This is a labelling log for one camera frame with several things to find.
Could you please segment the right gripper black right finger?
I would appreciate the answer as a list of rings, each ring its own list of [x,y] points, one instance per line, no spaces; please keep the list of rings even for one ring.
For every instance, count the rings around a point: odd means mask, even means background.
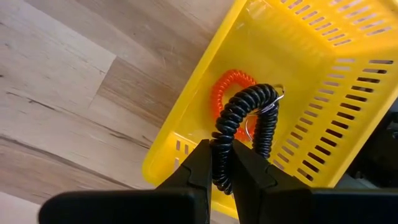
[[[240,223],[397,224],[396,189],[312,188],[239,141],[231,162]]]

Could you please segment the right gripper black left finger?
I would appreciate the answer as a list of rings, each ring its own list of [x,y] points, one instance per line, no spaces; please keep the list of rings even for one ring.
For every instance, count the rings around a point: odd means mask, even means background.
[[[64,192],[42,205],[39,223],[209,223],[211,162],[202,140],[156,189]]]

